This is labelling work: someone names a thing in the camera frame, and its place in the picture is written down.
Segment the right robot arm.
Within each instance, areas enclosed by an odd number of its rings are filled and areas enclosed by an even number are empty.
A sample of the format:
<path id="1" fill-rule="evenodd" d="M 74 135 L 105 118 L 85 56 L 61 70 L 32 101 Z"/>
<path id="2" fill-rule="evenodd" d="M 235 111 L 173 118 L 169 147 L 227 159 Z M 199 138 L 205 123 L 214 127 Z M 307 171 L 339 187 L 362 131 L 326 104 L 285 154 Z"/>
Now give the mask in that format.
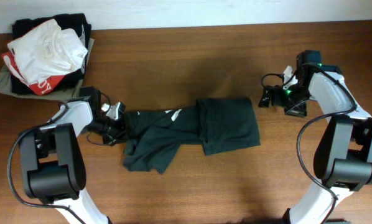
<path id="1" fill-rule="evenodd" d="M 281 85 L 264 85 L 260 108 L 280 106 L 286 115 L 305 117 L 307 102 L 316 101 L 322 115 L 299 131 L 296 151 L 299 164 L 312 184 L 298 204 L 288 208 L 282 223 L 331 223 L 336 206 L 366 185 L 372 185 L 372 116 L 355 100 L 340 68 L 322 63 L 318 50 L 296 57 L 297 68 L 287 67 L 278 77 Z M 314 171 L 302 158 L 301 140 L 313 123 L 328 125 L 314 154 Z"/>

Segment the dark teal t-shirt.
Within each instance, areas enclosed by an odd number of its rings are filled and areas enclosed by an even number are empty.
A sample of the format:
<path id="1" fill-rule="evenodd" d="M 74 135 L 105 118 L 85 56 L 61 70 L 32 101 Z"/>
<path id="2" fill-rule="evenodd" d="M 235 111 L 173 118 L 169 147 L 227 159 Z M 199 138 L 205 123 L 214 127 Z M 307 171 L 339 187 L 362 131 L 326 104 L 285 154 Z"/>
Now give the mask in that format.
<path id="1" fill-rule="evenodd" d="M 207 98 L 181 109 L 132 111 L 124 118 L 128 140 L 123 165 L 131 172 L 155 169 L 163 174 L 183 144 L 201 145 L 207 156 L 260 145 L 248 98 Z"/>

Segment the red and white folded shirt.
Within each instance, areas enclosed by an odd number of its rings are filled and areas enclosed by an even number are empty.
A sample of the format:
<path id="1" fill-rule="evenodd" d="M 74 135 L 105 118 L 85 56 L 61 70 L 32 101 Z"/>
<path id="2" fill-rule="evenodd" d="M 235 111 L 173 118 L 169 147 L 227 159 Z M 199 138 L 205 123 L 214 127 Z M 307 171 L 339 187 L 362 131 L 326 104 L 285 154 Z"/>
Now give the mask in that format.
<path id="1" fill-rule="evenodd" d="M 9 80 L 11 81 L 12 92 L 17 94 L 46 95 L 54 91 L 58 84 L 65 78 L 64 75 L 54 75 L 43 77 L 35 82 L 28 82 L 17 67 L 14 56 L 10 52 L 1 54 L 5 66 L 9 70 Z"/>

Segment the black folded shirt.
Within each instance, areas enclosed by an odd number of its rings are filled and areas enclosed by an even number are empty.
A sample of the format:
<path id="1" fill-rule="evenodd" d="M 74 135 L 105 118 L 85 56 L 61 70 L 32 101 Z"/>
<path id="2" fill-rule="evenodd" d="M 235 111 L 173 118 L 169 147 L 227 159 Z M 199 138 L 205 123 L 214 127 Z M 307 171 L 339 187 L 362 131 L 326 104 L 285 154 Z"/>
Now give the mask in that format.
<path id="1" fill-rule="evenodd" d="M 12 25 L 12 39 L 18 39 L 28 33 L 28 31 L 37 27 L 45 21 L 55 19 L 57 24 L 64 29 L 73 29 L 83 45 L 88 48 L 91 35 L 91 24 L 87 22 L 84 13 L 79 14 L 59 14 L 52 17 L 41 17 L 37 19 L 21 19 L 15 21 Z M 64 78 L 53 89 L 55 91 L 74 89 L 79 81 L 85 76 L 86 57 L 83 61 L 81 69 L 65 75 Z"/>

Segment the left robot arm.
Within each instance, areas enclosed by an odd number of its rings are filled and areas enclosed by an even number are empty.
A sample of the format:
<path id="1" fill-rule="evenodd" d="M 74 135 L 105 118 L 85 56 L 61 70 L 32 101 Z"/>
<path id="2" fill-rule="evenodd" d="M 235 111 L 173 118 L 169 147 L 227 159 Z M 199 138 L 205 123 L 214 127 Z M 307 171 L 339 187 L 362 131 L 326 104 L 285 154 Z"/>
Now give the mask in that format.
<path id="1" fill-rule="evenodd" d="M 69 223 L 110 224 L 86 189 L 86 167 L 78 143 L 81 134 L 95 133 L 101 146 L 114 146 L 125 136 L 122 102 L 102 103 L 105 94 L 89 86 L 79 96 L 61 101 L 59 111 L 46 123 L 20 133 L 13 147 L 19 150 L 25 194 L 35 208 L 58 210 Z"/>

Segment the grey folded shirt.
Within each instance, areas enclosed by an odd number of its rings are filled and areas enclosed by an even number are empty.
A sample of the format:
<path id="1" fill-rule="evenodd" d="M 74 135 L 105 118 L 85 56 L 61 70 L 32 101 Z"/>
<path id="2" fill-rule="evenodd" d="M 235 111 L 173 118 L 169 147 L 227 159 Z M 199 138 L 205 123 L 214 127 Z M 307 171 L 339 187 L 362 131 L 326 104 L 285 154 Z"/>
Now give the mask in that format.
<path id="1" fill-rule="evenodd" d="M 12 92 L 12 84 L 14 79 L 19 81 L 19 79 L 11 73 L 11 68 L 14 66 L 16 73 L 18 72 L 16 63 L 14 62 L 14 57 L 12 53 L 6 52 L 1 55 L 4 60 L 5 65 L 0 70 L 0 93 L 4 95 L 14 96 L 16 98 L 25 99 L 41 99 L 41 100 L 51 100 L 51 101 L 68 101 L 73 98 L 77 98 L 80 92 L 80 88 L 83 84 L 83 79 L 79 80 L 73 88 L 59 90 L 58 86 L 55 87 L 53 91 L 45 95 L 35 95 L 32 91 L 31 94 L 19 95 Z"/>

